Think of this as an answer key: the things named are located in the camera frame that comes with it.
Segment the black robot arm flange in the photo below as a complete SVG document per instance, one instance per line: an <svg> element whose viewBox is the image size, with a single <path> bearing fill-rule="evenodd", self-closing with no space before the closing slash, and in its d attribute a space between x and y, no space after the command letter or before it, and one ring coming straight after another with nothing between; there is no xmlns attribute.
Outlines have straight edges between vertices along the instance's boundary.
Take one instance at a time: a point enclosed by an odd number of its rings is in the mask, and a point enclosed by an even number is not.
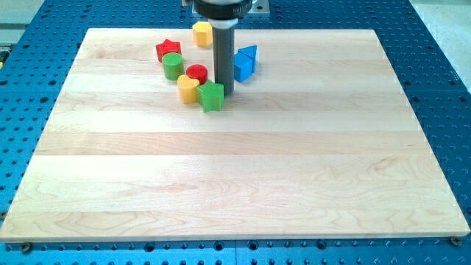
<svg viewBox="0 0 471 265"><path fill-rule="evenodd" d="M216 19L229 20L243 18L252 8L251 0L237 1L205 1L193 0L194 9L201 16Z"/></svg>

